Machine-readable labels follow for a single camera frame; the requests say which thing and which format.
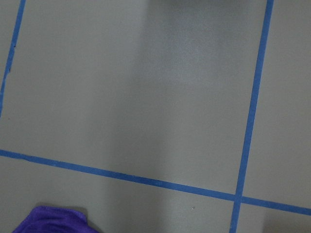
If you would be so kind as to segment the purple cloth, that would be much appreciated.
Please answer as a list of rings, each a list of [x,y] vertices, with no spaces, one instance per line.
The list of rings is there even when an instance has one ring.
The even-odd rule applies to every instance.
[[[87,217],[76,210],[37,206],[13,230],[15,233],[96,233]]]

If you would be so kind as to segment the blue tape strip long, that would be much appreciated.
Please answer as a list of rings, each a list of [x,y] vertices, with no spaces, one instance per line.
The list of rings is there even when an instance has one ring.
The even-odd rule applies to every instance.
[[[144,184],[144,185],[149,185],[149,186],[165,188],[169,190],[196,194],[196,195],[205,196],[205,197],[211,197],[211,198],[227,200],[227,201],[236,200],[236,195],[234,194],[215,191],[215,190],[209,190],[205,188],[199,188],[195,186],[155,180],[155,179],[134,176],[134,175],[124,174],[124,173],[119,173],[119,172],[114,172],[114,171],[109,171],[109,170],[104,170],[104,169],[99,169],[99,168],[94,168],[94,167],[89,167],[89,166],[83,166],[83,165],[78,165],[78,164],[72,164],[72,163],[67,163],[67,162],[62,162],[62,161],[57,161],[57,160],[52,160],[52,159],[47,159],[47,158],[42,158],[42,157],[37,157],[37,156],[29,156],[29,155],[6,151],[6,150],[1,150],[0,155],[2,157],[24,160],[30,163],[36,163],[36,164],[52,166],[52,167],[57,167],[57,168],[62,168],[62,169],[67,169],[67,170],[73,170],[73,171],[78,171],[82,173],[103,176],[103,177],[108,177],[108,178],[117,179],[117,180],[123,180],[127,182],[139,183],[139,184]],[[291,212],[295,214],[301,214],[301,215],[307,215],[307,216],[311,215],[310,208],[299,207],[299,206],[278,203],[278,202],[273,202],[273,201],[267,201],[267,200],[260,200],[256,198],[250,198],[250,197],[243,196],[241,197],[241,203],[269,208],[269,209],[275,209],[279,211]]]

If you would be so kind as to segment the blue tape strip right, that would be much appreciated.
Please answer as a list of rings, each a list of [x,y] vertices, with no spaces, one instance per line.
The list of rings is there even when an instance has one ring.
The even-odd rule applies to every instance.
[[[250,153],[255,117],[256,117],[257,103],[258,103],[258,97],[259,97],[259,88],[260,88],[260,83],[261,83],[261,76],[262,76],[262,70],[263,70],[263,65],[264,65],[265,51],[266,51],[266,46],[267,46],[267,41],[268,41],[268,34],[269,34],[269,29],[270,29],[273,5],[274,5],[273,0],[268,0],[266,2],[265,14],[264,14],[264,19],[262,23],[262,30],[261,30],[260,41],[259,41],[259,49],[258,49],[258,55],[257,55],[255,73],[254,73],[254,79],[253,79],[253,85],[252,85],[251,99],[250,99],[250,105],[249,105],[249,111],[248,111],[248,116],[247,116],[247,123],[246,123],[246,129],[245,129],[245,135],[244,135],[244,141],[243,141],[243,147],[242,147],[242,155],[241,155],[238,179],[237,179],[237,184],[236,184],[235,199],[234,199],[233,209],[232,209],[232,214],[231,214],[231,221],[230,221],[230,228],[229,228],[230,233],[235,233],[237,231],[238,222],[239,222],[244,183],[245,183],[245,177],[246,177],[246,172],[247,172],[248,158],[249,158],[249,153]]]

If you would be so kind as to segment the blue tape strip left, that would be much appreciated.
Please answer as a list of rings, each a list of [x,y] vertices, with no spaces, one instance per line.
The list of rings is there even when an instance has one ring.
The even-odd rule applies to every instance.
[[[14,60],[14,55],[15,55],[15,50],[16,50],[16,46],[17,46],[20,27],[22,24],[25,4],[26,4],[26,0],[20,0],[19,1],[17,16],[16,16],[16,20],[15,20],[15,25],[14,25],[14,30],[13,30],[10,48],[9,48],[9,52],[8,52],[8,56],[7,56],[7,60],[6,60],[6,66],[5,66],[5,70],[4,70],[4,74],[3,74],[3,79],[2,79],[1,87],[0,87],[0,115],[2,115],[2,111],[3,111],[6,80],[7,80],[8,74],[11,71],[12,63]]]

